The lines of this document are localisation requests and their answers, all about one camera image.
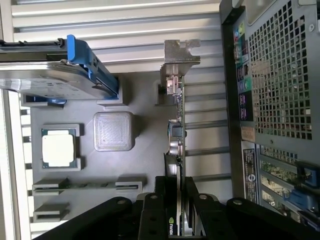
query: blue latch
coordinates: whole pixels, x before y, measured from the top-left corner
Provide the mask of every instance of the blue latch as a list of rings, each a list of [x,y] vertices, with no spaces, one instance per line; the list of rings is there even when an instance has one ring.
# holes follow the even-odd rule
[[[314,213],[319,212],[318,199],[306,192],[293,189],[288,197],[284,197],[284,200],[296,205],[304,211],[312,211]]]
[[[118,98],[118,80],[100,62],[89,45],[83,40],[76,39],[73,35],[68,35],[66,41],[67,60],[72,64],[79,64],[87,70],[88,77],[94,84],[101,84],[108,88],[110,98]]]
[[[298,211],[298,214],[300,216],[300,222],[303,225],[311,227],[320,232],[320,219],[318,217],[310,214],[310,212],[305,211]]]
[[[297,161],[295,164],[300,183],[312,189],[319,189],[320,166],[304,161]]]

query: metal bracket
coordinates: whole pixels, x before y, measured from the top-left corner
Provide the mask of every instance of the metal bracket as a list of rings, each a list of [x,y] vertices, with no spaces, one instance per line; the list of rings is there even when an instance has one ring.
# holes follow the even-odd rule
[[[161,85],[166,86],[166,77],[184,76],[193,65],[200,64],[200,56],[192,56],[191,49],[200,47],[199,39],[185,41],[180,47],[180,40],[164,41],[164,65],[161,66]]]

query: hard drive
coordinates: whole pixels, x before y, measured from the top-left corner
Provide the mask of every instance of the hard drive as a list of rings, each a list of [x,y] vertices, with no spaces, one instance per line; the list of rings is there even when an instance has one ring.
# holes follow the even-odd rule
[[[118,98],[118,81],[85,41],[0,42],[0,88],[59,100]]]

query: perforated metal grille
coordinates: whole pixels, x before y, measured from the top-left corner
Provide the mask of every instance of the perforated metal grille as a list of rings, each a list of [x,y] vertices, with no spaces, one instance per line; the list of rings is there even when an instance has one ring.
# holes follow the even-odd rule
[[[258,133],[312,139],[305,17],[287,2],[250,38]]]
[[[260,146],[260,154],[294,165],[298,161],[298,155],[292,152],[282,151],[267,146]]]

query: sticker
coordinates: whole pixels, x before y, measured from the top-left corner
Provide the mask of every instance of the sticker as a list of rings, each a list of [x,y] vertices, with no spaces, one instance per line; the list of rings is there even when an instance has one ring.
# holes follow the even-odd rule
[[[245,23],[244,22],[240,23],[239,28],[238,28],[238,32],[239,32],[240,37],[245,33]]]
[[[241,127],[241,137],[242,140],[254,143],[256,141],[255,128],[242,126]]]
[[[243,150],[243,170],[245,198],[253,203],[258,203],[257,190],[257,166],[255,149]]]
[[[242,55],[242,62],[245,63],[249,61],[249,54]]]
[[[170,217],[169,219],[169,235],[173,235],[174,234],[174,218]]]
[[[95,99],[94,96],[58,79],[0,79],[0,88],[48,99]]]
[[[252,79],[250,76],[245,76],[243,80],[238,82],[239,94],[249,92],[252,90]]]
[[[238,32],[238,30],[236,30],[234,32],[234,41],[236,42],[236,41],[238,41],[238,39],[239,39],[239,32]]]

